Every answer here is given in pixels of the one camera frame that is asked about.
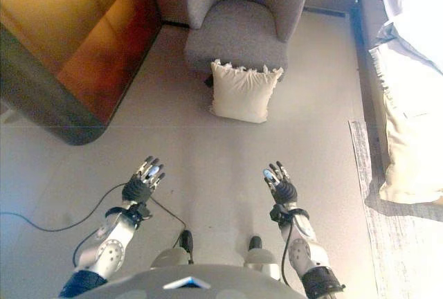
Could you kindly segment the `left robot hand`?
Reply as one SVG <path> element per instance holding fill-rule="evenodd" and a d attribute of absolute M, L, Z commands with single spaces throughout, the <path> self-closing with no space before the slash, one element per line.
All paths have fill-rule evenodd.
<path fill-rule="evenodd" d="M 134 203 L 146 203 L 160 181 L 165 177 L 163 164 L 159 159 L 148 156 L 132 174 L 122 190 L 122 200 Z"/>

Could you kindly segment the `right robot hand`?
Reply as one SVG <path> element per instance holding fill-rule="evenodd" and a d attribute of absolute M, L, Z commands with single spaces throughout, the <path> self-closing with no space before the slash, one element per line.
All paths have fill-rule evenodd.
<path fill-rule="evenodd" d="M 291 181 L 288 171 L 281 162 L 269 164 L 269 167 L 262 171 L 264 181 L 268 185 L 274 201 L 278 204 L 296 203 L 298 193 L 295 185 Z"/>

